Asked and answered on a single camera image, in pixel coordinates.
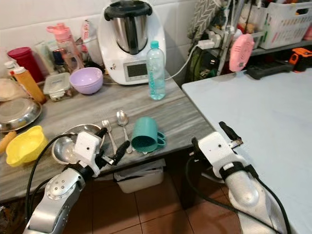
metal dish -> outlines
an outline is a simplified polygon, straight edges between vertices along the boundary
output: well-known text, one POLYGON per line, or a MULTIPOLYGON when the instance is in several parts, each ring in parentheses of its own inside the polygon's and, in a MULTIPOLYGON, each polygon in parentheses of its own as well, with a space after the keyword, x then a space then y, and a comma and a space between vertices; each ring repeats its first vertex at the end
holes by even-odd
POLYGON ((0 129, 6 133, 26 127, 34 122, 41 112, 41 104, 30 99, 17 98, 7 101, 0 106, 0 129))
MULTIPOLYGON (((63 134, 80 133, 83 131, 97 133, 101 128, 95 124, 80 124, 71 129, 68 129, 63 134)), ((61 137, 52 146, 52 157, 60 164, 75 164, 77 158, 73 152, 74 142, 69 137, 61 137)))

lavender bowl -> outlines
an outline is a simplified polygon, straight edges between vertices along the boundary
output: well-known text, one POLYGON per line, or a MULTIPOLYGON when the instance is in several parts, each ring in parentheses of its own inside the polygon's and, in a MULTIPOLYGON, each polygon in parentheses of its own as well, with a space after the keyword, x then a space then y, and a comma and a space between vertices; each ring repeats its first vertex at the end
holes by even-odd
POLYGON ((76 89, 81 94, 94 94, 98 90, 101 89, 102 85, 103 85, 103 78, 97 80, 95 83, 90 84, 88 86, 75 86, 72 84, 74 89, 76 89))
POLYGON ((96 67, 85 67, 72 73, 69 77, 74 87, 87 87, 103 80, 103 73, 96 67))

teal cup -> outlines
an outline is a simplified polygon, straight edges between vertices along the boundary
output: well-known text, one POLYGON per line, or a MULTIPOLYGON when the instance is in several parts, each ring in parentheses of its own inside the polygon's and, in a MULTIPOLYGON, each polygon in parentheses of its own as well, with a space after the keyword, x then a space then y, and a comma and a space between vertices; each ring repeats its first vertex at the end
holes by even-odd
POLYGON ((166 146, 166 137, 158 131, 156 121, 150 117, 139 118, 133 130, 132 147, 139 152, 151 152, 166 146))

kitchen counter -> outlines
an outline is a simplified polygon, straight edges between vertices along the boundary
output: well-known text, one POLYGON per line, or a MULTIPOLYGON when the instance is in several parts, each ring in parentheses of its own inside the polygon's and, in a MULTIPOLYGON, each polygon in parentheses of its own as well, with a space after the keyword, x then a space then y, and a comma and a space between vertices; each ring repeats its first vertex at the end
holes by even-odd
MULTIPOLYGON (((75 125, 94 123, 101 126, 101 121, 108 119, 113 128, 115 143, 120 146, 125 139, 122 127, 117 125, 116 111, 119 109, 123 109, 129 116, 129 124, 126 126, 129 137, 135 121, 140 117, 150 116, 166 135, 167 146, 147 155, 136 151, 126 154, 117 166, 105 166, 101 170, 102 174, 189 148, 192 137, 201 138, 213 131, 173 80, 166 82, 166 97, 160 101, 149 97, 147 84, 104 85, 98 93, 90 96, 77 94, 60 102, 48 101, 43 106, 41 116, 30 127, 41 125, 44 134, 51 140, 75 125)), ((107 135, 104 146, 107 148, 105 154, 112 156, 113 149, 107 135)), ((0 156, 0 202, 25 196, 33 167, 31 162, 14 168, 7 165, 5 160, 6 156, 0 156)), ((63 167, 52 158, 50 148, 36 168, 32 190, 42 181, 59 174, 63 167)))
POLYGON ((242 137, 235 151, 279 197, 293 233, 312 233, 312 68, 255 80, 243 72, 182 86, 225 139, 224 121, 242 137))

yellow colander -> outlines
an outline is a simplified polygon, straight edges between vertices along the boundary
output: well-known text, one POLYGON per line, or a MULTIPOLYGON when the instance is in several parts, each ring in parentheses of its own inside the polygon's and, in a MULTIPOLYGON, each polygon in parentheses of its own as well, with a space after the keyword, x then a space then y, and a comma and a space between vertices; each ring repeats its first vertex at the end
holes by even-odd
POLYGON ((6 148, 6 163, 12 167, 20 166, 23 162, 37 159, 48 144, 42 127, 35 126, 14 138, 6 148))

